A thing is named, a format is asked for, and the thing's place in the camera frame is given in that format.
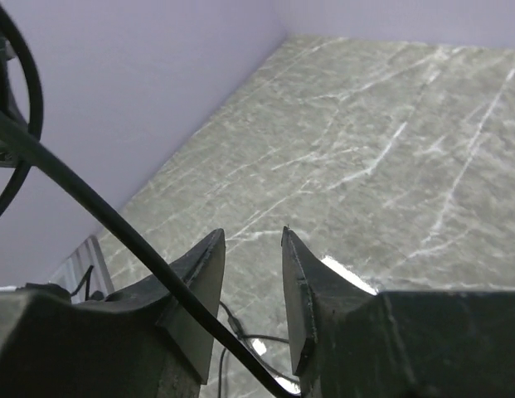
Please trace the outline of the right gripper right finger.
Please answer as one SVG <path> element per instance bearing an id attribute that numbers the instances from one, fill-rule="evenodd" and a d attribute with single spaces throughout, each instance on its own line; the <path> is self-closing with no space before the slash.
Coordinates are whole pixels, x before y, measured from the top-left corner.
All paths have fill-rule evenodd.
<path id="1" fill-rule="evenodd" d="M 370 294 L 289 228 L 290 358 L 305 397 L 515 397 L 515 291 Z"/>

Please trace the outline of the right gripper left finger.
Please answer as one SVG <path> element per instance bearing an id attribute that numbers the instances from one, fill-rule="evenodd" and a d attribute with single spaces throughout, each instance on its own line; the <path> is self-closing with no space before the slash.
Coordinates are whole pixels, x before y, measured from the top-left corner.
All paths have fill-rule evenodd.
<path id="1" fill-rule="evenodd" d="M 153 275 L 81 303 L 56 284 L 0 292 L 0 397 L 196 397 L 212 346 Z"/>

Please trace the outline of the black blue headphones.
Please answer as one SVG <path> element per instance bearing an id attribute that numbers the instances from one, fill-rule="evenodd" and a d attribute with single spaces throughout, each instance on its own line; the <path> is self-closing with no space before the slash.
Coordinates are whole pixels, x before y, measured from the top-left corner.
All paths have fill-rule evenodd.
<path id="1" fill-rule="evenodd" d="M 0 111 L 16 121 L 19 112 L 10 86 L 7 63 L 15 57 L 5 36 L 0 32 Z M 0 167 L 14 168 L 17 156 L 0 140 Z"/>

